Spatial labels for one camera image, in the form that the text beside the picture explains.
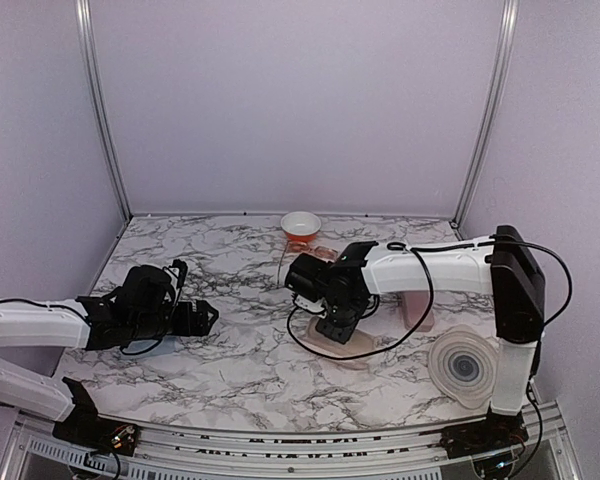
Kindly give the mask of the pink soft glasses case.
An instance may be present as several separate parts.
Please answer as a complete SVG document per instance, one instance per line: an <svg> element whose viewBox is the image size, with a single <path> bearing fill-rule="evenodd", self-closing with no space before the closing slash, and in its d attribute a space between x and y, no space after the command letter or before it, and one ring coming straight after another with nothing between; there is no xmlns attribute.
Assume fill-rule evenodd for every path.
<svg viewBox="0 0 600 480"><path fill-rule="evenodd" d="M330 340L316 330L318 318L310 320L305 333L301 336L301 341L310 349L316 352L337 357L332 363L340 365L342 368L353 371L364 371L368 369L368 358L356 360L344 360L344 357L355 356L364 353L370 353L377 347L376 338L365 332L356 330L349 341L345 344Z"/></svg>

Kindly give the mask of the pink hard glasses case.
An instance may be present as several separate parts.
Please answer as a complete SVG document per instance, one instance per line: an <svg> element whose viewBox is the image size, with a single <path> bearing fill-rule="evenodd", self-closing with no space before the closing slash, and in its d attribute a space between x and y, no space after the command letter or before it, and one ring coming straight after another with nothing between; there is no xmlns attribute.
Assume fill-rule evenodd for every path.
<svg viewBox="0 0 600 480"><path fill-rule="evenodd" d="M429 303L428 291L406 291L401 293L401 309L404 326L407 330L412 329L420 320ZM417 332L430 332L434 327L435 319L433 309L420 323Z"/></svg>

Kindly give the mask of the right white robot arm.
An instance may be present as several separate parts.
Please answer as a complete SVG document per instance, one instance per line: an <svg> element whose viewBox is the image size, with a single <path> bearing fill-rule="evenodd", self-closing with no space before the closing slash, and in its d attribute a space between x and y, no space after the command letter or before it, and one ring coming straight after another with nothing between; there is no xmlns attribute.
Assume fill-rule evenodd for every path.
<svg viewBox="0 0 600 480"><path fill-rule="evenodd" d="M411 291L491 296L499 347L486 416L441 434L447 455L459 458L529 438L522 406L537 372L545 328L545 276L530 249L507 225L491 237L439 245L355 242L333 262L300 254L284 285L298 308L317 316L318 331L340 344L352 338L375 296Z"/></svg>

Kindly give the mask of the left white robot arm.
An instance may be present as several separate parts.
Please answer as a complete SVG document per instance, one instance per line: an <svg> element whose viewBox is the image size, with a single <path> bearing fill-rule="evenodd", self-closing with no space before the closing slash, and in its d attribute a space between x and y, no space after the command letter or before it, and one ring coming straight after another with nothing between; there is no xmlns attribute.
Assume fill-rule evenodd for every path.
<svg viewBox="0 0 600 480"><path fill-rule="evenodd" d="M166 268L140 265L102 296L0 299L0 348L118 348L127 354L137 341L156 347L166 337L204 337L219 313L204 300L181 300L187 273L181 260ZM74 444L129 453L136 442L137 426L102 417L79 381L40 375L2 358L0 404L53 421L54 436Z"/></svg>

